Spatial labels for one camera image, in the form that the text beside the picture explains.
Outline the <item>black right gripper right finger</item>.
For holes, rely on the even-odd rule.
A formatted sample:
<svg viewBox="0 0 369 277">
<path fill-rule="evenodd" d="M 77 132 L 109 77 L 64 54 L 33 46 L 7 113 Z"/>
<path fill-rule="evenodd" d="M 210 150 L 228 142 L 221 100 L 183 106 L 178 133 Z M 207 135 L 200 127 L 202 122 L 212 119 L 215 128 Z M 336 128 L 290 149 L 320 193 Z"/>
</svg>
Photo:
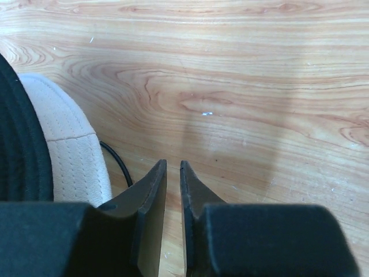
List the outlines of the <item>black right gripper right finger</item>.
<svg viewBox="0 0 369 277">
<path fill-rule="evenodd" d="M 320 205 L 229 204 L 180 164 L 187 276 L 359 276 L 336 218 Z"/>
</svg>

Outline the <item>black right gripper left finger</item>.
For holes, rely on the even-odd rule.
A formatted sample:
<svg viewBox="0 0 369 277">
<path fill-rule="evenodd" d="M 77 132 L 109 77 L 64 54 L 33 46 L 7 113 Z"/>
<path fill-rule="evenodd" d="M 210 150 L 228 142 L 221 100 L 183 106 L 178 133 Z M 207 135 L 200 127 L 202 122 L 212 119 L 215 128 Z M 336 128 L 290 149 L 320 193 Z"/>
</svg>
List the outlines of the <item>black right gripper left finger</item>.
<svg viewBox="0 0 369 277">
<path fill-rule="evenodd" d="M 99 207 L 2 202 L 2 276 L 157 276 L 167 162 Z"/>
</svg>

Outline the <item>black pink-lined hat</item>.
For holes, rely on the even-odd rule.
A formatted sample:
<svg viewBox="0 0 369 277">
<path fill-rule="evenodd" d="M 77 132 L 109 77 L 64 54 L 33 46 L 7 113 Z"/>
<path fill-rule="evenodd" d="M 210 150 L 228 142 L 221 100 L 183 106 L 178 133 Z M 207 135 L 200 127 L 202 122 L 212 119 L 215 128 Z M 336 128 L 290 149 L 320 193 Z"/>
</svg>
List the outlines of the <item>black pink-lined hat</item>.
<svg viewBox="0 0 369 277">
<path fill-rule="evenodd" d="M 50 154 L 18 75 L 1 58 L 1 201 L 53 201 Z"/>
</svg>

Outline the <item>beige bucket hat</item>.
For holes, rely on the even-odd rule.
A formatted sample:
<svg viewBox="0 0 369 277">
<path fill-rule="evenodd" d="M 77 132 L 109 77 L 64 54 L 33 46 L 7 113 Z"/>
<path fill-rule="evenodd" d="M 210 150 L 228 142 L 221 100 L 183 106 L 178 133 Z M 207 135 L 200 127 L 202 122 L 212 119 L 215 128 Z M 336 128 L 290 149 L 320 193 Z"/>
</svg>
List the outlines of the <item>beige bucket hat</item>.
<svg viewBox="0 0 369 277">
<path fill-rule="evenodd" d="M 32 73 L 19 75 L 42 127 L 52 164 L 54 200 L 98 207 L 112 199 L 97 134 L 79 105 L 56 83 Z"/>
</svg>

